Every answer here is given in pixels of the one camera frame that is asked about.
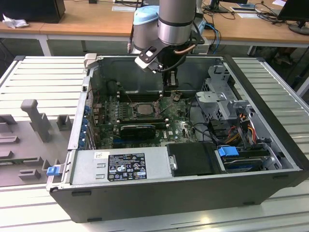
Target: robotic arm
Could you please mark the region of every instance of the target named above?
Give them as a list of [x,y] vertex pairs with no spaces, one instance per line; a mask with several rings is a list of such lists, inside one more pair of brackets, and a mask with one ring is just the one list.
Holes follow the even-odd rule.
[[194,22],[201,4],[202,0],[160,0],[159,8],[146,6],[134,14],[133,53],[139,54],[135,62],[142,69],[161,72],[165,87],[178,86],[177,67],[204,43]]

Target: power supply label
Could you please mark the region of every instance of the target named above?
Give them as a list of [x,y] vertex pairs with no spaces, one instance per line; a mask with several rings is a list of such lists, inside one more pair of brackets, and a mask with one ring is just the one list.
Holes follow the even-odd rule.
[[109,155],[107,179],[109,181],[147,179],[145,154]]

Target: computer monitor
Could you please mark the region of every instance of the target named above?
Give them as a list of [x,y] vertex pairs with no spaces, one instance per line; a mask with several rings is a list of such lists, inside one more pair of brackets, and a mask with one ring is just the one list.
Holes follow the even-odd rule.
[[280,14],[279,20],[297,21],[298,24],[289,26],[295,33],[309,35],[309,28],[305,27],[309,22],[309,0],[287,0]]
[[211,0],[211,3],[205,7],[207,11],[214,12],[214,13],[228,13],[229,10],[225,7],[219,6],[221,1],[225,2],[232,2],[238,4],[247,4],[248,0]]

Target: motherboard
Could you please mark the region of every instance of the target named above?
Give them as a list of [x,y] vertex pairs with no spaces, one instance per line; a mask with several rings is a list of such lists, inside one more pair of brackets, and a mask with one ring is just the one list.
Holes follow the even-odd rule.
[[190,101],[181,94],[155,101],[128,102],[108,96],[94,107],[94,127],[100,149],[165,146],[197,142],[188,122]]

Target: floor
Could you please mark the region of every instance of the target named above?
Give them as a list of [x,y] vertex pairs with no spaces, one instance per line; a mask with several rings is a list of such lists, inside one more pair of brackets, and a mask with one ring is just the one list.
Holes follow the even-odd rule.
[[[26,56],[42,56],[42,50],[37,40],[28,39],[3,39],[5,46],[14,55]],[[51,40],[49,42],[51,49],[55,56],[84,56],[85,52],[82,50],[80,41],[68,40]],[[126,42],[107,42],[107,41],[87,41],[86,46],[88,53],[97,53],[102,55],[121,55],[126,54]],[[235,46],[235,45],[221,45],[218,48],[218,55],[229,54],[233,57],[247,57],[248,46]],[[303,55],[305,48],[299,48],[292,54],[295,62]],[[13,57],[0,46],[0,76],[5,72],[6,66],[12,62]],[[291,84],[295,76],[301,73],[305,66],[309,63],[309,52],[304,56],[301,62],[295,66],[294,70],[288,78],[288,83]],[[270,65],[275,71],[284,79],[286,79],[290,70],[293,68],[284,65],[277,65],[271,62]],[[309,94],[304,96],[304,100],[309,100]]]

